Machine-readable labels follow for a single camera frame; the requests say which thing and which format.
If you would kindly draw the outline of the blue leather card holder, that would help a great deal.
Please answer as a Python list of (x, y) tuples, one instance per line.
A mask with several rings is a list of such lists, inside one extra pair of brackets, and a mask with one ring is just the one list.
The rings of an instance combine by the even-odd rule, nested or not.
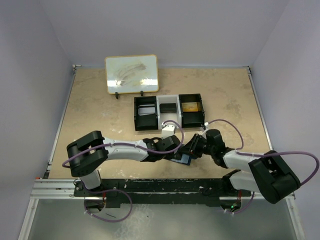
[(195, 157), (192, 157), (190, 155), (184, 154), (184, 153), (176, 153), (172, 159), (170, 159), (171, 162), (182, 164), (189, 166), (191, 164), (192, 160), (195, 160)]

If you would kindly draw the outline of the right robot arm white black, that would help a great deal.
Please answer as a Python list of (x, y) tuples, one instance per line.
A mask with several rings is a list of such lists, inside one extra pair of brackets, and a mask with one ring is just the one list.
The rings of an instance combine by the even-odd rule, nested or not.
[(216, 165), (235, 169), (224, 176), (226, 181), (222, 183), (222, 190), (228, 196), (246, 190), (260, 193), (269, 203), (276, 204), (301, 187), (297, 175), (276, 151), (262, 156), (241, 155), (226, 146), (217, 129), (208, 130), (205, 137), (195, 134), (180, 152), (193, 159), (209, 155)]

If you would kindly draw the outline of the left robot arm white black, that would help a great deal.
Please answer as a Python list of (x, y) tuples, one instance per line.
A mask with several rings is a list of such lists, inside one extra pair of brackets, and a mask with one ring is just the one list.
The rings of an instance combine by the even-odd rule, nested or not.
[(69, 168), (71, 176), (79, 178), (91, 196), (103, 191), (98, 167), (110, 160), (134, 160), (154, 163), (171, 159), (182, 146), (184, 136), (175, 134), (165, 138), (144, 138), (138, 141), (120, 141), (104, 138), (101, 131), (92, 131), (70, 143), (66, 150), (68, 159), (62, 167)]

